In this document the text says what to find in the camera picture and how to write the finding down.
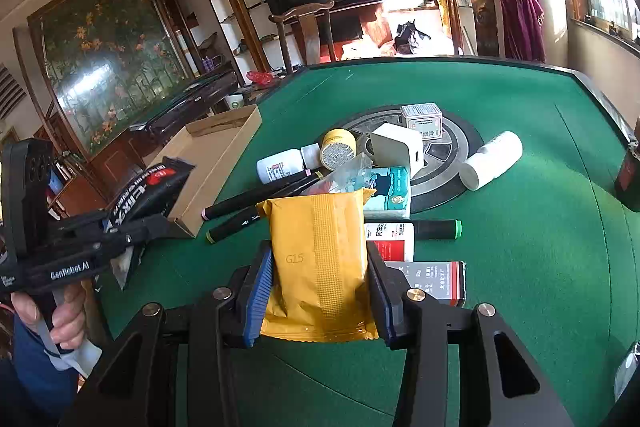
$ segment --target table center disc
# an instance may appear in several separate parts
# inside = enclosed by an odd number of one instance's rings
[[[356,137],[357,152],[364,152],[374,159],[369,133],[383,123],[404,127],[401,107],[385,105],[373,108],[338,122],[333,128],[351,131]],[[476,153],[484,142],[470,123],[443,110],[442,136],[425,140],[422,144],[424,167],[411,180],[412,213],[433,208],[462,194],[466,188],[458,176],[460,164]]]

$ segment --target human hand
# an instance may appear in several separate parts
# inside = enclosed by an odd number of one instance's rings
[[[65,302],[53,311],[51,340],[60,344],[62,349],[76,349],[84,340],[85,297],[84,288],[79,282],[70,284],[65,287]],[[42,314],[33,299],[26,293],[14,292],[11,294],[11,302],[25,326],[36,332],[36,324],[42,318]]]

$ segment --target red plastic bag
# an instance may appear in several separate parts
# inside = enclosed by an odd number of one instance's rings
[[[273,75],[271,73],[260,73],[259,71],[249,71],[246,77],[252,81],[252,83],[258,86],[268,86],[273,82]]]

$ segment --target green felt table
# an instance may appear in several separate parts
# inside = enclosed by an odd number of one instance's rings
[[[435,102],[485,141],[518,134],[524,155],[477,192],[414,214],[461,219],[462,238],[424,241],[416,261],[465,261],[466,306],[491,302],[526,344],[576,426],[612,406],[613,377],[638,337],[640,214],[613,196],[625,145],[596,100],[561,71],[482,60],[347,62],[299,74],[260,105],[263,123],[220,194],[257,184],[256,160],[313,142],[333,123],[390,104]],[[209,246],[151,245],[129,287],[100,293],[116,335],[149,301],[175,307],[226,283],[268,238],[260,222]],[[449,348],[456,425],[456,349]],[[382,341],[305,344],[261,338],[234,353],[244,425],[390,426],[404,352]]]

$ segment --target plastic bag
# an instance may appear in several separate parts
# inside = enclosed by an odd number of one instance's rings
[[[367,285],[364,188],[259,203],[276,271],[260,334],[290,341],[376,339]]]
[[[271,73],[260,73],[260,71],[248,71],[246,77],[256,86],[269,86],[273,82]]]
[[[334,194],[372,188],[364,206],[367,219],[409,219],[411,184],[404,167],[372,168],[371,158],[360,153],[340,168],[309,187],[303,194]]]
[[[353,190],[354,184],[358,185],[356,188],[366,187],[366,176],[372,166],[371,158],[364,153],[358,154],[355,158],[351,158],[347,163],[322,178],[318,183],[304,190],[302,195],[313,196],[314,194],[348,192]]]

